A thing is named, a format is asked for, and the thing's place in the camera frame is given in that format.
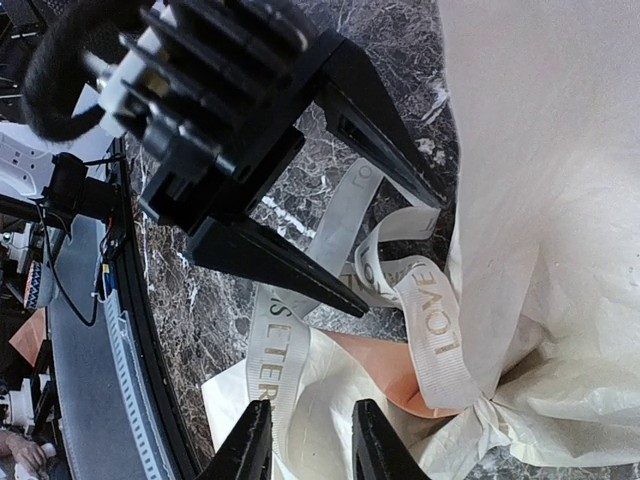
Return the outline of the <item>white printed ribbon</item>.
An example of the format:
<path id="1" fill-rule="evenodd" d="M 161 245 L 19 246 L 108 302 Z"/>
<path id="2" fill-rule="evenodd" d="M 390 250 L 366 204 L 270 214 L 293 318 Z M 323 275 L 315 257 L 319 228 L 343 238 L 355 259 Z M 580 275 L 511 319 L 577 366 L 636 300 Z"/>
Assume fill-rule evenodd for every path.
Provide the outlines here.
<path id="1" fill-rule="evenodd" d="M 464 364 L 459 306 L 447 276 L 424 256 L 383 262 L 378 247 L 394 240 L 425 240 L 439 212 L 411 194 L 410 205 L 385 217 L 362 242 L 356 240 L 366 210 L 383 179 L 365 160 L 351 165 L 320 221 L 306 256 L 337 277 L 349 265 L 348 292 L 398 307 L 408 334 L 410 373 L 430 418 L 460 413 L 480 395 Z M 300 380 L 311 365 L 318 332 L 303 323 L 318 301 L 292 288 L 258 286 L 246 360 L 248 394 L 268 400 L 277 458 L 290 460 L 293 413 Z"/>

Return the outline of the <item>person hand at edge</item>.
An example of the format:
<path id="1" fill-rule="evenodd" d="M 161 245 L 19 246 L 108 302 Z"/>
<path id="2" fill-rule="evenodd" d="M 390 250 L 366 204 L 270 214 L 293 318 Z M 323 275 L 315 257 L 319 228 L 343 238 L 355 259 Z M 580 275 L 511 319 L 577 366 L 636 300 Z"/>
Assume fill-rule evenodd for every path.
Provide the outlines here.
<path id="1" fill-rule="evenodd" d="M 1 431 L 1 457 L 11 456 L 26 471 L 38 479 L 45 479 L 48 457 L 37 443 L 11 431 Z"/>

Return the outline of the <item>beige wrapping paper sheet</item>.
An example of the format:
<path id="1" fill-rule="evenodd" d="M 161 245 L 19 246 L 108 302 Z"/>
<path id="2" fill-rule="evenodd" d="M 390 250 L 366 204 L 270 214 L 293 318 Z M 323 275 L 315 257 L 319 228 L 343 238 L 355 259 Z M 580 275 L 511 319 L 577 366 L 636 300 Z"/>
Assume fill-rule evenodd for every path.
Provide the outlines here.
<path id="1" fill-rule="evenodd" d="M 404 344 L 325 332 L 311 346 L 277 479 L 348 479 L 350 411 L 371 398 L 434 479 L 496 446 L 536 466 L 639 458 L 639 5 L 443 1 L 460 149 L 439 268 L 479 397 L 428 417 Z M 246 359 L 202 387 L 216 447 Z"/>

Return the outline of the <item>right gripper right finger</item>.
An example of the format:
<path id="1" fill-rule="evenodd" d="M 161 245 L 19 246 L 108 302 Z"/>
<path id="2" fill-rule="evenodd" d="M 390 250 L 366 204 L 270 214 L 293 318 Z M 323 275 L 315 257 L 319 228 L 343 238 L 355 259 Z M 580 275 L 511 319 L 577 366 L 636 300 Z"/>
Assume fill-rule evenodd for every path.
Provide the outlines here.
<path id="1" fill-rule="evenodd" d="M 428 480 L 372 399 L 355 403 L 352 428 L 353 478 Z"/>

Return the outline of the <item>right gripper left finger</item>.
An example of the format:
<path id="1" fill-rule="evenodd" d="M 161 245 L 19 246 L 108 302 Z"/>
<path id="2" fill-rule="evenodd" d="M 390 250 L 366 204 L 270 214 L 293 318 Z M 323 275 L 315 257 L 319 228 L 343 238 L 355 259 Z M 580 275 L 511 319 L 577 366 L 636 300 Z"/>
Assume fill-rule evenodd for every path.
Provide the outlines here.
<path id="1" fill-rule="evenodd" d="M 271 476 L 271 404 L 254 400 L 197 480 L 269 480 Z"/>

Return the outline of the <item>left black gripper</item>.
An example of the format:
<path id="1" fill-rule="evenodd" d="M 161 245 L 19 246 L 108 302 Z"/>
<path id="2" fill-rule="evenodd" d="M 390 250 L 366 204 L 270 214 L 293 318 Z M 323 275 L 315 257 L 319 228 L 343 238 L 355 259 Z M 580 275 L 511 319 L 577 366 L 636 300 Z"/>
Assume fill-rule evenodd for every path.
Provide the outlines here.
<path id="1" fill-rule="evenodd" d="M 199 267 L 291 290 L 352 316 L 369 310 L 336 275 L 242 217 L 301 149 L 304 137 L 293 124 L 314 100 L 335 137 L 427 205 L 448 206 L 441 179 L 418 168 L 423 157 L 368 55 L 335 32 L 324 32 L 298 58 L 290 85 L 223 141 L 221 153 L 202 141 L 203 110 L 189 120 L 175 93 L 157 95 L 137 88 L 137 138 L 163 166 L 144 196 L 146 209 L 160 223 L 193 233 L 185 257 Z"/>

